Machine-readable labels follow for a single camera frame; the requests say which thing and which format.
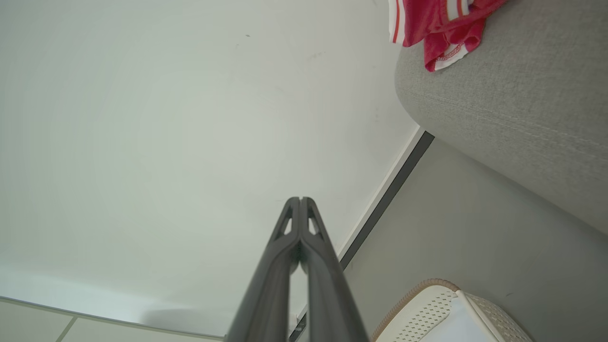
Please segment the white wall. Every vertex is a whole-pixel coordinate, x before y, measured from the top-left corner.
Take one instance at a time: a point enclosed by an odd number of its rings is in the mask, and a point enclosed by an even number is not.
[[[0,295],[224,335],[285,200],[313,197],[341,246],[416,128],[386,18],[380,0],[1,1]]]

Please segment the laundry basket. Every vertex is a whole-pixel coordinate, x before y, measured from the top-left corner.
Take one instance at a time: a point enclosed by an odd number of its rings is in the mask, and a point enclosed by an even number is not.
[[[531,342],[497,305],[442,279],[409,291],[371,336],[372,342]]]

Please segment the white wicker basket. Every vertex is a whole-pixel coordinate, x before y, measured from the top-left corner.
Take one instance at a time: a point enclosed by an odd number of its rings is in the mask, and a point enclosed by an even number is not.
[[[372,342],[421,341],[450,315],[454,298],[479,329],[477,336],[489,342],[531,342],[500,307],[442,279],[426,280],[409,291],[374,331]]]

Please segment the dark trim strip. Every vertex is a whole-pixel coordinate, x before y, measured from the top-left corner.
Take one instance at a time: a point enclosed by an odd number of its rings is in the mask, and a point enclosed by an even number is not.
[[[430,143],[433,142],[433,139],[435,139],[435,137],[429,132],[425,131],[422,134],[422,137],[420,137],[420,140],[418,140],[416,146],[414,146],[414,149],[403,163],[403,166],[397,173],[397,176],[395,176],[395,179],[390,183],[389,188],[378,202],[378,205],[371,212],[371,215],[363,224],[361,231],[359,231],[357,236],[354,238],[352,245],[348,247],[344,257],[342,260],[340,260],[340,266],[342,266],[343,270],[345,270],[346,266],[348,266],[351,260],[353,260],[355,253],[357,253],[359,248],[363,245],[363,242],[367,236],[370,235],[371,230],[376,226],[376,223],[378,220],[380,220],[380,217],[382,217],[382,214],[384,214],[386,208],[389,207],[389,204],[393,201],[393,198],[397,192],[399,192],[403,183],[406,182],[407,177],[409,177],[409,175],[412,173],[412,170],[414,167],[416,167],[418,161],[420,158],[422,158],[422,155],[424,152],[426,152],[427,148],[429,148]],[[289,336],[289,342],[295,342],[298,337],[300,337],[300,334],[304,331],[304,328],[306,328],[306,315],[307,313],[302,316],[295,330]]]

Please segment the gray sofa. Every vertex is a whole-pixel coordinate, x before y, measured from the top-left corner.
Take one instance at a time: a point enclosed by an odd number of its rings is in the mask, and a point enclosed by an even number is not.
[[[509,0],[481,45],[396,90],[423,128],[608,234],[608,1]]]

